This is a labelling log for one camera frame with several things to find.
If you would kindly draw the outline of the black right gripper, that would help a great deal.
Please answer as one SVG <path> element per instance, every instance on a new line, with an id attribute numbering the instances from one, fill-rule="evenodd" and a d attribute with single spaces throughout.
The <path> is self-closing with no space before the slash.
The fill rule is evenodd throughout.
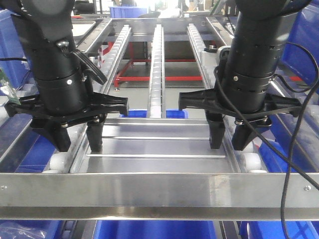
<path id="1" fill-rule="evenodd" d="M 302 104 L 295 98 L 287 98 L 266 92 L 253 93 L 239 90 L 227 90 L 226 95 L 231 103 L 247 120 L 259 120 L 270 115 L 291 114 L 297 117 Z M 222 115 L 240 116 L 231 109 L 222 98 L 219 90 L 202 90 L 179 94 L 179 108 L 197 108 L 206 110 L 209 125 L 209 143 L 211 149 L 219 149 L 225 133 Z M 236 126 L 232 137 L 235 150 L 244 150 L 257 137 L 257 134 L 246 125 Z"/>

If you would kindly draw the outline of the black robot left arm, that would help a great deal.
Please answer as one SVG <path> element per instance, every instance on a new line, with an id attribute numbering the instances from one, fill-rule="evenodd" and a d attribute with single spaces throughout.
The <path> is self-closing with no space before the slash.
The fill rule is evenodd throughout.
<path id="1" fill-rule="evenodd" d="M 72 0 L 3 0 L 30 63 L 38 94 L 9 102 L 5 110 L 32 116 L 30 127 L 60 152 L 71 145 L 68 128 L 87 125 L 92 152 L 102 149 L 102 130 L 108 113 L 128 113 L 128 99 L 96 93 L 92 82 L 107 77 L 76 48 L 71 12 Z"/>

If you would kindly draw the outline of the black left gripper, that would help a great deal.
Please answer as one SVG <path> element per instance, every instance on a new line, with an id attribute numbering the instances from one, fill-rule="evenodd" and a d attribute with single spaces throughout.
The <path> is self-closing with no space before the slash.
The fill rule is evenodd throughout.
<path id="1" fill-rule="evenodd" d="M 20 98 L 20 104 L 8 102 L 4 106 L 9 117 L 16 114 L 32 116 L 30 127 L 49 140 L 59 152 L 67 152 L 71 145 L 68 127 L 87 123 L 86 135 L 92 152 L 102 150 L 102 131 L 108 113 L 128 114 L 129 100 L 93 92 L 84 109 L 71 114 L 57 115 L 44 107 L 39 95 Z"/>

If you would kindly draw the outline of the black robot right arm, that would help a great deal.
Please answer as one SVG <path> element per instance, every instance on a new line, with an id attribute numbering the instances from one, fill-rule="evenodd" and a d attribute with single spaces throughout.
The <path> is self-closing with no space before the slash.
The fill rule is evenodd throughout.
<path id="1" fill-rule="evenodd" d="M 232 145 L 243 150 L 272 124 L 270 116 L 299 117 L 302 105 L 294 98 L 269 94 L 268 88 L 297 15 L 307 0 L 238 0 L 239 16 L 227 55 L 219 57 L 212 89 L 182 92 L 180 109 L 205 110 L 212 149 L 220 148 L 224 116 L 237 121 Z"/>

